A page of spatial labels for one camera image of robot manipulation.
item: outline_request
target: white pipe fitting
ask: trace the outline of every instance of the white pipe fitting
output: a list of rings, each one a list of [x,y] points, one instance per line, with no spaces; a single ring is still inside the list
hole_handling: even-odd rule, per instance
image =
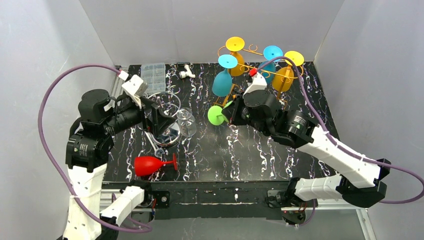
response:
[[[189,65],[184,65],[184,68],[185,68],[185,71],[180,71],[179,72],[179,77],[181,78],[181,79],[184,79],[184,78],[186,78],[186,77],[189,77],[189,78],[191,78],[191,79],[194,79],[195,77],[196,77],[196,75],[194,75],[193,73],[192,73],[192,71],[190,70],[190,66]]]

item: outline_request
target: cyan wine glass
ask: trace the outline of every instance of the cyan wine glass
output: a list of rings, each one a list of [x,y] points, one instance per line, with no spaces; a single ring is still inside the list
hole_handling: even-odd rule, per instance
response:
[[[283,51],[278,46],[270,45],[270,46],[265,47],[265,49],[263,50],[263,56],[265,57],[266,61],[262,62],[259,65],[260,67],[262,65],[264,65],[266,62],[268,62],[269,60],[271,60],[275,57],[283,56]],[[263,68],[263,70],[275,73],[276,72],[276,66],[274,65],[274,63],[270,63],[270,64],[266,65]],[[274,79],[274,74],[272,74],[272,73],[268,74],[267,72],[265,72],[265,73],[261,72],[260,74],[263,75],[267,84],[270,84]]]
[[[229,73],[229,69],[237,66],[237,59],[230,54],[224,54],[218,58],[218,63],[225,69],[215,76],[212,93],[218,97],[225,97],[230,94],[231,87],[233,86],[233,79]]]

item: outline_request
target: wire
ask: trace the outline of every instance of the wire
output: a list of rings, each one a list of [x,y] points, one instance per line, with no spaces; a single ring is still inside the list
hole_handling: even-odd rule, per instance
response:
[[[151,200],[150,200],[150,203],[149,203],[149,204],[147,204],[146,206],[143,206],[143,205],[140,205],[140,206],[141,206],[142,208],[148,208],[148,207],[150,207],[150,206],[152,205],[153,200],[154,200],[154,198],[153,198],[153,196],[152,196],[152,198],[151,198]]]
[[[297,211],[294,211],[295,213],[299,213],[303,207],[304,203],[302,202],[299,206],[299,209]]]
[[[56,168],[57,172],[59,173],[60,177],[63,179],[63,181],[65,182],[69,192],[71,193],[71,195],[76,196],[74,198],[75,202],[78,204],[78,206],[84,211],[85,214],[87,214],[90,218],[92,218],[94,221],[96,221],[97,223],[116,230],[116,231],[122,231],[122,232],[127,232],[127,233],[133,233],[133,234],[141,234],[141,233],[148,233],[152,231],[152,227],[146,224],[143,224],[143,227],[147,228],[147,229],[127,229],[127,228],[123,228],[123,227],[118,227],[115,225],[112,225],[108,222],[105,222],[101,219],[99,219],[97,216],[95,216],[93,213],[90,212],[90,210],[88,210],[86,208],[86,206],[83,204],[83,202],[77,197],[77,193],[75,192],[74,188],[72,187],[72,183],[69,181],[69,179],[67,178],[66,174],[64,173],[64,171],[61,169],[61,167],[59,166],[58,162],[55,160],[55,157],[53,157],[52,152],[49,149],[49,146],[47,145],[46,142],[46,138],[44,136],[44,131],[43,131],[43,113],[44,113],[44,109],[46,107],[46,103],[47,100],[49,99],[50,94],[52,93],[52,90],[55,88],[55,86],[68,74],[79,70],[79,69],[83,69],[83,68],[91,68],[91,67],[97,67],[97,68],[104,68],[104,69],[109,69],[113,72],[115,72],[117,75],[119,75],[121,73],[121,71],[108,66],[108,65],[103,65],[103,64],[95,64],[95,63],[89,63],[89,64],[83,64],[83,65],[79,65],[79,66],[75,66],[72,67],[68,70],[66,70],[65,72],[63,72],[61,75],[59,75],[52,83],[51,85],[48,87],[47,91],[45,92],[45,95],[41,101],[41,105],[38,111],[38,119],[37,119],[37,125],[38,125],[38,134],[40,136],[40,140],[41,140],[41,144],[42,147],[45,150],[45,153],[47,154],[48,158],[50,159],[51,163],[53,164],[54,168]]]
[[[267,66],[270,63],[273,63],[275,60],[279,60],[279,59],[284,59],[290,62],[290,64],[292,66],[295,66],[295,63],[288,57],[285,56],[278,56],[278,57],[274,57],[273,59],[267,61],[265,64],[263,64],[262,66],[258,67],[257,71],[261,70],[262,68],[264,68],[265,66]],[[322,129],[324,130],[324,132],[327,132],[325,134],[325,136],[328,138],[328,140],[334,145],[336,146],[338,149],[340,149],[342,152],[344,152],[345,154],[358,159],[358,160],[363,160],[366,163],[370,163],[370,164],[376,164],[376,165],[380,165],[386,168],[391,168],[391,169],[396,169],[399,170],[401,172],[410,174],[412,176],[414,176],[416,179],[418,179],[418,181],[421,182],[422,184],[422,191],[415,197],[409,198],[409,199],[405,199],[405,200],[381,200],[380,203],[383,204],[406,204],[406,203],[412,203],[417,201],[418,199],[422,198],[424,196],[424,179],[419,176],[418,174],[416,174],[415,172],[408,170],[406,168],[400,167],[400,166],[395,166],[395,165],[391,165],[391,164],[387,164],[384,162],[379,162],[376,161],[374,159],[368,158],[368,157],[362,157],[360,155],[357,155],[356,153],[350,151],[349,149],[346,149],[344,146],[339,145],[337,143],[337,141],[334,139],[333,136],[331,136],[330,133],[328,133],[328,129],[323,121],[323,119],[321,118],[321,116],[318,114],[317,110],[315,110],[314,106],[312,106],[311,102],[309,101],[307,92],[305,90],[305,86],[304,86],[304,81],[303,81],[303,77],[301,76],[299,69],[297,67],[293,67],[294,71],[296,72],[296,76],[300,81],[300,89],[302,91],[303,97],[305,98],[306,104],[307,106],[310,108],[310,110],[312,111],[313,115],[315,116],[315,118],[318,120],[319,124],[321,125]]]
[[[305,202],[305,207],[303,207],[303,210],[301,212],[304,212],[306,210],[307,205],[308,205],[308,203]]]
[[[312,213],[310,214],[309,218],[304,223],[299,224],[299,226],[305,226],[306,224],[308,224],[311,221],[311,219],[315,215],[315,208],[316,208],[315,201],[312,201]]]
[[[155,209],[156,206],[156,198],[154,199],[153,205],[151,206],[151,210],[153,211],[153,209]]]

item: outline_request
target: white bracket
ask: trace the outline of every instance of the white bracket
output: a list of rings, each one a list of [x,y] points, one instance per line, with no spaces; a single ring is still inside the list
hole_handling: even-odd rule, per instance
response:
[[[184,65],[185,71],[180,71],[179,72],[179,78],[180,79],[184,79],[186,77],[189,77],[191,79],[194,79],[196,77],[196,75],[194,75],[192,73],[192,71],[190,70],[190,66],[188,64]]]
[[[133,75],[130,80],[122,84],[122,88],[125,93],[131,97],[131,99],[140,109],[143,107],[140,97],[146,91],[148,86],[149,85],[138,75]]]
[[[101,211],[102,217],[116,217],[116,224],[120,226],[125,218],[131,214],[137,205],[141,204],[145,199],[145,190],[138,186],[127,186],[123,194],[121,194],[110,206]]]
[[[342,194],[336,191],[336,187],[340,185],[341,179],[342,176],[340,174],[314,179],[301,178],[296,184],[296,192],[294,194],[303,201],[312,199],[342,199]]]
[[[80,166],[68,169],[76,195],[96,217],[99,217],[100,195],[106,166],[107,164],[103,164],[96,167],[91,173],[87,172],[87,168]],[[68,240],[96,239],[102,233],[102,226],[80,208],[75,198],[72,195],[69,197],[69,213],[63,237]]]
[[[380,167],[378,165],[363,162],[344,153],[330,142],[320,125],[313,130],[312,138],[313,143],[305,144],[297,149],[323,161],[359,189],[375,186],[374,179],[378,179],[380,176]],[[338,146],[343,146],[352,153],[361,156],[360,153],[354,151],[336,138],[334,139],[337,141]]]

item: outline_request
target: glass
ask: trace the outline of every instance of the glass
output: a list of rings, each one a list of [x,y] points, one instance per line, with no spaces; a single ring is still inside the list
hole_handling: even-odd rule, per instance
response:
[[[181,135],[191,137],[196,133],[196,120],[190,108],[181,108],[176,113],[176,117],[178,118],[177,123]]]
[[[245,64],[245,60],[243,59],[243,56],[240,53],[233,51],[233,52],[231,52],[231,55],[233,55],[235,57],[235,59],[237,59],[238,64],[242,64],[242,65]],[[245,67],[240,67],[239,65],[237,65],[237,66],[235,66],[235,67],[233,67],[229,70],[229,74],[233,77],[240,76],[244,72],[245,72]]]
[[[231,92],[233,86],[233,79],[229,73],[229,70],[237,67],[237,58],[230,55],[224,54],[219,56],[218,63],[224,70],[215,76],[212,84],[212,93],[218,97],[225,97]]]
[[[272,87],[275,90],[277,90],[279,93],[288,91],[290,86],[293,83],[295,72],[291,70],[291,68],[288,68],[287,66],[285,66],[283,68],[280,68],[280,70],[277,71],[277,74],[285,75],[291,78],[275,75],[272,80]]]
[[[271,60],[275,57],[283,56],[283,51],[278,46],[270,45],[270,46],[265,47],[265,49],[263,50],[263,56],[266,58],[267,61],[262,62],[259,65],[259,67],[261,67],[266,62],[268,62],[269,60]],[[276,72],[276,66],[274,65],[274,63],[270,63],[270,64],[266,65],[263,68],[263,70],[275,73]],[[261,72],[261,74],[265,78],[266,83],[269,85],[274,79],[274,74],[272,74],[272,73],[269,74],[268,72]]]
[[[231,78],[228,69],[224,69],[218,73],[213,80],[212,93],[218,97],[225,97],[231,92],[231,86],[233,85],[233,79]]]

